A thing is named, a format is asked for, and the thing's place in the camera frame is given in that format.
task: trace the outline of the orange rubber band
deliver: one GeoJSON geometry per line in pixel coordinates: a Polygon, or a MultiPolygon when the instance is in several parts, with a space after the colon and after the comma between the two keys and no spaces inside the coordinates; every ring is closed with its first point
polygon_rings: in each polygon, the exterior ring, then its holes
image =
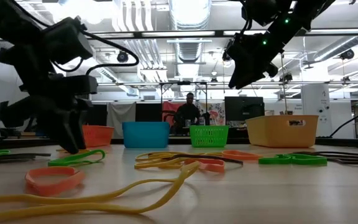
{"type": "Polygon", "coordinates": [[[185,164],[191,164],[195,161],[200,162],[199,169],[211,172],[224,173],[224,161],[218,159],[186,159],[185,164]]]}
{"type": "Polygon", "coordinates": [[[72,167],[46,167],[30,170],[24,178],[27,186],[35,190],[38,195],[48,197],[74,189],[85,179],[85,173],[72,167]],[[45,175],[69,175],[69,177],[55,184],[38,184],[34,180],[36,177],[45,175]]]}
{"type": "Polygon", "coordinates": [[[241,152],[238,150],[225,150],[222,152],[222,156],[228,159],[237,159],[240,161],[258,161],[263,156],[248,152],[241,152]]]}

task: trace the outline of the orange basket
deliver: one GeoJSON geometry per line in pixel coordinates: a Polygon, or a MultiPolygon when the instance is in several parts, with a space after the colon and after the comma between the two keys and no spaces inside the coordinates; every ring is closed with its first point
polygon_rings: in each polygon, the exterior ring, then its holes
{"type": "Polygon", "coordinates": [[[108,146],[114,133],[114,128],[97,125],[82,125],[84,132],[85,146],[98,147],[108,146]]]}
{"type": "Polygon", "coordinates": [[[272,115],[246,120],[249,141],[266,147],[311,147],[316,141],[318,116],[272,115]]]}

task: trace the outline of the yellow rubber band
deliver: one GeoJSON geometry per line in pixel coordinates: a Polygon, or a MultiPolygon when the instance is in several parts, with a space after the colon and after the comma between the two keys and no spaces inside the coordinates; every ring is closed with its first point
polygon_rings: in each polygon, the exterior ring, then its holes
{"type": "Polygon", "coordinates": [[[148,212],[165,205],[178,192],[179,188],[183,185],[184,181],[198,170],[199,166],[200,166],[199,162],[194,162],[192,164],[183,166],[181,168],[181,172],[178,178],[176,179],[140,180],[115,192],[102,194],[102,195],[95,195],[90,197],[48,198],[48,197],[39,197],[39,196],[28,195],[28,194],[0,196],[0,203],[27,202],[27,203],[37,203],[37,204],[45,205],[39,207],[23,208],[23,209],[0,212],[0,221],[36,217],[41,215],[54,215],[54,214],[79,212],[79,211],[99,211],[99,212],[126,213],[126,214],[139,214],[143,212],[148,212]],[[160,200],[145,208],[131,208],[131,207],[125,207],[120,205],[110,205],[110,204],[101,203],[101,202],[110,201],[113,198],[127,192],[128,190],[130,190],[135,186],[138,186],[140,184],[150,183],[150,182],[171,182],[173,184],[171,188],[168,190],[168,192],[162,198],[160,198],[160,200]]]}
{"type": "Polygon", "coordinates": [[[185,152],[150,152],[140,154],[135,158],[138,162],[135,164],[135,169],[145,169],[151,167],[158,167],[160,169],[179,169],[183,167],[182,162],[187,158],[176,158],[172,160],[165,160],[177,154],[187,155],[204,155],[204,156],[222,156],[220,152],[206,152],[206,153],[185,153],[185,152]]]}

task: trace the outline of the green basket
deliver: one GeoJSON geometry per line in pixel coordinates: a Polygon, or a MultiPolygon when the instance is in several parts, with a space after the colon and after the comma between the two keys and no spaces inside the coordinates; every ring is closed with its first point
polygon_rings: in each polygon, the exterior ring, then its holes
{"type": "Polygon", "coordinates": [[[229,126],[190,126],[193,147],[224,147],[229,126]]]}

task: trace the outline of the blue basket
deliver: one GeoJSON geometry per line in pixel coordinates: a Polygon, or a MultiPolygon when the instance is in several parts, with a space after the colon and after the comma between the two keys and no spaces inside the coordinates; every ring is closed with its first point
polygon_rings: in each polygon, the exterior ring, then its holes
{"type": "Polygon", "coordinates": [[[124,122],[126,148],[165,148],[169,140],[168,122],[124,122]]]}

